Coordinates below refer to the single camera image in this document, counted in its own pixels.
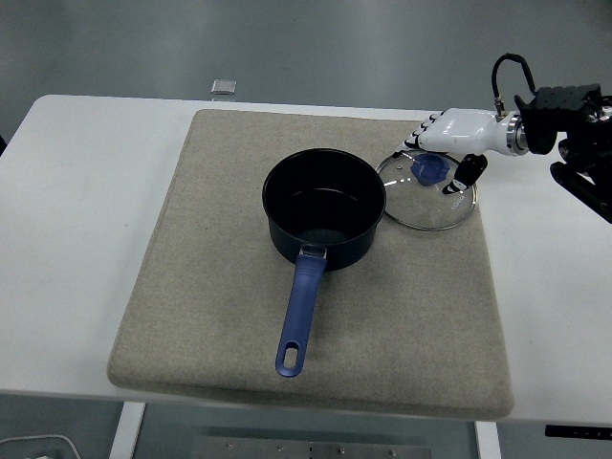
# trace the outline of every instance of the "white table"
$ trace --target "white table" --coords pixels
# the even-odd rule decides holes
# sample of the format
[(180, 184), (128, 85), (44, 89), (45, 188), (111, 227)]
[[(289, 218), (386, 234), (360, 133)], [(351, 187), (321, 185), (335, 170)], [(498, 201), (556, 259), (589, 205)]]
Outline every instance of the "white table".
[[(203, 108), (426, 117), (41, 98), (0, 158), (0, 392), (202, 403), (119, 389), (106, 363), (191, 118)], [(509, 419), (612, 425), (612, 227), (553, 181), (557, 153), (488, 158), (479, 193), (513, 379)]]

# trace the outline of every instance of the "black cable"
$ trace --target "black cable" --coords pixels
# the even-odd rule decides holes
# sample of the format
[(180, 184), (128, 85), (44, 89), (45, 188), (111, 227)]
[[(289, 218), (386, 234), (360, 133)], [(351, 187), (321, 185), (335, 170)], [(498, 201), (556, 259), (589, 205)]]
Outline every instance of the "black cable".
[(529, 90), (532, 94), (536, 95), (536, 85), (534, 84), (534, 77), (532, 76), (532, 71), (529, 69), (529, 65), (527, 65), (527, 61), (522, 55), (511, 55), (504, 54), (500, 58), (497, 59), (495, 65), (493, 65), (493, 71), (491, 75), (491, 85), (493, 87), (493, 96), (495, 98), (499, 98), (499, 89), (497, 89), (497, 69), (501, 63), (505, 60), (511, 60), (512, 62), (517, 62), (523, 69), (523, 74), (525, 75), (525, 79), (527, 80), (527, 85), (529, 86)]

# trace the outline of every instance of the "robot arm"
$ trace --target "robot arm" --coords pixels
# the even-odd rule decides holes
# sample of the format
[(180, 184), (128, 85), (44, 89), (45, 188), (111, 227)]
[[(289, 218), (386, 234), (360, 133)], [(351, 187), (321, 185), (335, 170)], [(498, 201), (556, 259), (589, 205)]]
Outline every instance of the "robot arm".
[[(518, 112), (506, 112), (497, 91), (496, 72), (504, 60), (522, 65), (534, 94), (529, 103), (520, 97), (514, 98)], [(566, 132), (567, 140), (559, 144), (561, 158), (566, 163), (552, 164), (553, 177), (612, 223), (612, 98), (603, 97), (599, 85), (536, 91), (529, 67), (519, 55), (503, 55), (497, 60), (492, 85), (495, 112), (451, 108), (433, 114), (393, 156), (413, 148), (464, 156), (453, 180), (443, 190), (451, 194), (476, 182), (487, 166), (485, 153), (548, 154), (555, 146), (557, 133)]]

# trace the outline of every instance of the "white robotic hand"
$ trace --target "white robotic hand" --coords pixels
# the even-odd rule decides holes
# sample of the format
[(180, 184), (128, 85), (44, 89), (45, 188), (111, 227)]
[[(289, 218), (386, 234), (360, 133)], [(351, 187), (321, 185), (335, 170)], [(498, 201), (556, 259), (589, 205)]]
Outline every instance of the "white robotic hand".
[(521, 156), (529, 151), (518, 112), (498, 121), (493, 111), (460, 108), (431, 115), (396, 152), (409, 148), (455, 155), (494, 151)]

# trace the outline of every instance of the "gray floor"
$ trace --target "gray floor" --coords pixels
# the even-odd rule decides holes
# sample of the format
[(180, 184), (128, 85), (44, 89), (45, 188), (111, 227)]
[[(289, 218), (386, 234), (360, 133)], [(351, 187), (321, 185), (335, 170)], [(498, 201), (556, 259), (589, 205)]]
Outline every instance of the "gray floor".
[[(122, 403), (0, 395), (0, 441), (7, 438), (63, 435), (83, 459), (106, 459), (113, 446)], [(73, 459), (61, 439), (0, 444), (0, 459), (40, 457)]]
[[(216, 78), (238, 82), (238, 101), (491, 109), (507, 52), (527, 58), (536, 86), (612, 94), (611, 24), (608, 0), (0, 0), (0, 135), (47, 94), (211, 99)], [(515, 65), (500, 88), (526, 94)], [(0, 416), (15, 403), (0, 398)], [(19, 412), (40, 418), (36, 403)], [(505, 459), (527, 457), (508, 447), (522, 435), (541, 440), (516, 432)], [(535, 444), (532, 457), (560, 457)], [(589, 445), (581, 457), (600, 457)]]
[(198, 437), (270, 438), (429, 448), (431, 459), (476, 459), (473, 423), (258, 407), (148, 405), (135, 459), (190, 457)]

